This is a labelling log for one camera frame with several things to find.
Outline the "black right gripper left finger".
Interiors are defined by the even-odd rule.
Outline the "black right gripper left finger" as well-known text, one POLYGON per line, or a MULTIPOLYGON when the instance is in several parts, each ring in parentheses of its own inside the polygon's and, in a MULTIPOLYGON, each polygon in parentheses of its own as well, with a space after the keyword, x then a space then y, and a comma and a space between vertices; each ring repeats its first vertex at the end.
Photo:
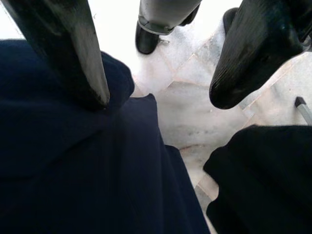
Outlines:
POLYGON ((5 0, 27 42, 86 109, 104 109, 110 92, 86 0, 5 0))

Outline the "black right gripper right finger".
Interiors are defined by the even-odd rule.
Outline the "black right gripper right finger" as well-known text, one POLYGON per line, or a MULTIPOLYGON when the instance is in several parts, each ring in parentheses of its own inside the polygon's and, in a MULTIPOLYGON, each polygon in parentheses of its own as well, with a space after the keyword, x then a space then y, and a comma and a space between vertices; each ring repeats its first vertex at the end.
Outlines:
POLYGON ((227 31, 210 85, 211 103, 236 106, 288 60, 305 52, 303 0, 244 0, 227 31))

